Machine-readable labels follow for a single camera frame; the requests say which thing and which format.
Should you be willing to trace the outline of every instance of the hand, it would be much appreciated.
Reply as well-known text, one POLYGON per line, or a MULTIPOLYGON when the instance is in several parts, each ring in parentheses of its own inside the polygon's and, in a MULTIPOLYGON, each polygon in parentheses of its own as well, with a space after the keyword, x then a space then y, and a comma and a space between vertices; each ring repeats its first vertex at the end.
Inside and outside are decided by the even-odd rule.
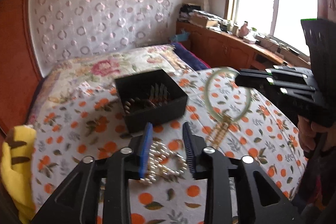
POLYGON ((298 118, 299 142, 304 151, 310 152, 310 150, 315 149, 316 144, 314 138, 316 133, 328 132, 327 140, 322 151, 327 151, 333 146, 336 146, 336 123, 334 123, 332 127, 326 128, 315 122, 312 122, 310 125, 309 120, 304 117, 298 116, 298 118))

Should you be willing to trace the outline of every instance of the headboard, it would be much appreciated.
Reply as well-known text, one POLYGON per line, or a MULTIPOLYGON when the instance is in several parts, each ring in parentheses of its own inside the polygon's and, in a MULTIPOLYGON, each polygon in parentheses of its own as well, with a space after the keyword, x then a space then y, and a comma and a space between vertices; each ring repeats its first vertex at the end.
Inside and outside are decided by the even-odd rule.
POLYGON ((0 0, 0 128, 23 124, 41 80, 28 26, 28 0, 0 0))

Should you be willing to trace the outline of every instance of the cardboard box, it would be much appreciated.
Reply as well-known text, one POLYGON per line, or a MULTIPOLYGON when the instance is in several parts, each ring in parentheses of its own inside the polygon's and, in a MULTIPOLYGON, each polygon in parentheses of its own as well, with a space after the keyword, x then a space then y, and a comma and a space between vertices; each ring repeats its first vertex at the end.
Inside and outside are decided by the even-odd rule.
POLYGON ((139 109, 124 114, 124 120, 129 133, 144 130, 146 124, 151 122, 154 126, 175 120, 184 115, 188 95, 164 71, 155 70, 115 79, 115 85, 124 109, 126 101, 130 98, 148 99, 151 87, 164 84, 170 95, 170 101, 156 108, 139 109))
POLYGON ((205 17, 198 17, 195 15, 192 15, 190 17, 190 21, 191 24, 194 24, 196 26, 200 26, 200 27, 213 27, 216 26, 218 23, 220 23, 218 20, 210 20, 207 19, 205 17))

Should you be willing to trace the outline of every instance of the green bangle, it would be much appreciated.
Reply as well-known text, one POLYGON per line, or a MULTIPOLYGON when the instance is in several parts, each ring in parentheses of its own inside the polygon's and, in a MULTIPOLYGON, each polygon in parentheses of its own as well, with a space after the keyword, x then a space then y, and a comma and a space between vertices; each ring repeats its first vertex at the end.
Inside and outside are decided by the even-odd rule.
MULTIPOLYGON (((233 78, 236 78, 239 72, 229 67, 223 67, 223 68, 220 68, 218 71, 214 72, 212 75, 210 75, 207 82, 205 83, 204 103, 209 113, 211 114, 211 116, 214 117, 214 119, 217 120, 218 122, 222 122, 224 120, 224 116, 221 116, 219 113, 213 110, 213 107, 209 99, 209 87, 210 87, 210 83, 212 82, 213 78, 219 75, 220 73, 229 73, 233 76, 233 78)), ((239 121, 247 113, 248 109, 250 108, 251 101, 252 101, 251 89, 245 88, 245 91, 246 91, 246 105, 243 111, 237 117, 231 118, 230 116, 227 115, 227 117, 231 118, 231 122, 239 121)))

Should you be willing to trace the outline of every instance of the patterned wall covering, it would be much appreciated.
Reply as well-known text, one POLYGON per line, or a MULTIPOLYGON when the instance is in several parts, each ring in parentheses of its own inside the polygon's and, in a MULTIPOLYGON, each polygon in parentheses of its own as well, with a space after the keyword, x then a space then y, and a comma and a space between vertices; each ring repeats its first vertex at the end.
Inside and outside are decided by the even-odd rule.
POLYGON ((39 64, 167 39, 173 0, 30 0, 39 64))

